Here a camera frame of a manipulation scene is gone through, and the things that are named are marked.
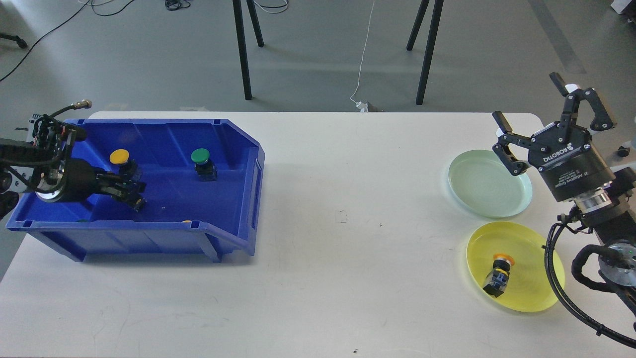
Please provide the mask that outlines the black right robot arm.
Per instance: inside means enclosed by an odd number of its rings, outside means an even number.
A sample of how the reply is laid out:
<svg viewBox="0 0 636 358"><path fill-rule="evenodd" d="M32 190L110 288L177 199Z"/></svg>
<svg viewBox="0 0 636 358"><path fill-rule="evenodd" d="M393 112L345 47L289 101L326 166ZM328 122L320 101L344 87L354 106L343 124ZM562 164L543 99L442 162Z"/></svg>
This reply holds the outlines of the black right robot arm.
<svg viewBox="0 0 636 358"><path fill-rule="evenodd" d="M558 202L574 202L568 214L558 216L544 246L549 284L563 306L598 336L634 348L634 339L592 319L566 295L556 277L554 254L561 232L569 229L570 223L580 222L581 227L572 232L595 233L600 243L586 245L575 256L573 278L591 290L617 295L630 311L635 310L636 225L629 204L635 171L624 168L614 172L592 143L593 132L616 126L595 88L566 84L556 72L550 79L565 99L559 121L527 137L513 132L500 111L493 112L499 131L492 149L513 176L534 167Z"/></svg>

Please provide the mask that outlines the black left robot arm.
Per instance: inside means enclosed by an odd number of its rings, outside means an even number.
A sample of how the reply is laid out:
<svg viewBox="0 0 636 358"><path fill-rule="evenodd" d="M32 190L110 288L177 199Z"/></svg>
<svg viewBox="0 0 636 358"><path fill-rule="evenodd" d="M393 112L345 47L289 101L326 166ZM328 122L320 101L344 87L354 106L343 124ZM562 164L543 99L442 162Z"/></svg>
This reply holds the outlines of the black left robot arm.
<svg viewBox="0 0 636 358"><path fill-rule="evenodd" d="M106 195L138 211L145 206L141 171L125 149L114 150L110 163L118 172L73 158L72 151L87 133L78 125L57 120L68 110L91 108L80 100L52 115L32 120L26 141L2 139L0 146L1 204L4 217L16 208L21 193L33 192L44 202L81 202L91 195Z"/></svg>

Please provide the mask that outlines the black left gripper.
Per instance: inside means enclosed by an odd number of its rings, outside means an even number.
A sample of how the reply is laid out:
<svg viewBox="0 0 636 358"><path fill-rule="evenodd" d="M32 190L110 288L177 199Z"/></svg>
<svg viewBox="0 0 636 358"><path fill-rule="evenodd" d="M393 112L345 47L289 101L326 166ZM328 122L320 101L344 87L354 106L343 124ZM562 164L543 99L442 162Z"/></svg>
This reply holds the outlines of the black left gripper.
<svg viewBox="0 0 636 358"><path fill-rule="evenodd" d="M64 169L65 185L49 193L47 202L81 202L93 194L103 194L126 204L136 212L139 212L146 204L146 199L139 193L145 191L145 182L107 172L82 159L68 160ZM107 192L107 188L138 192Z"/></svg>

